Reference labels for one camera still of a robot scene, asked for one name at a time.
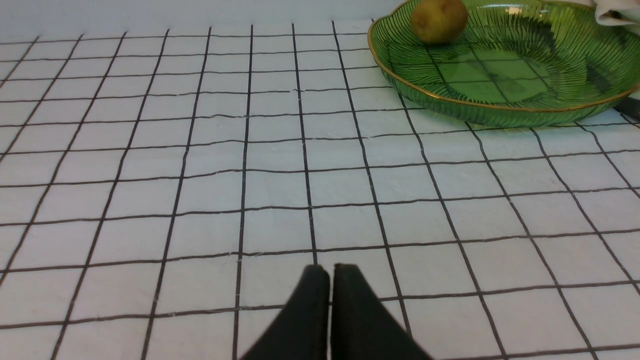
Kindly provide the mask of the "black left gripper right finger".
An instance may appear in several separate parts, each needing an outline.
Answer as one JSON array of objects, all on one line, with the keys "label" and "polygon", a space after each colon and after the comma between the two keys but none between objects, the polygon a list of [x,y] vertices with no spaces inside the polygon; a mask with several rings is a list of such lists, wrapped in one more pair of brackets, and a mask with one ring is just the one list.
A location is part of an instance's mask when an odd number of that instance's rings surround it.
[{"label": "black left gripper right finger", "polygon": [[334,265],[333,360],[430,360],[371,289],[356,264]]}]

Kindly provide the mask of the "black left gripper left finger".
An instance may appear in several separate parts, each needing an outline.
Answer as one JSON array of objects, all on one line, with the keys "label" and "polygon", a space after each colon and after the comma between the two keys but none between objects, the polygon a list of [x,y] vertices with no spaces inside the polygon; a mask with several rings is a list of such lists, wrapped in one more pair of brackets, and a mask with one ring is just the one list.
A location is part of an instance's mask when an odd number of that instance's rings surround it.
[{"label": "black left gripper left finger", "polygon": [[294,292],[243,360],[326,360],[330,276],[304,267]]}]

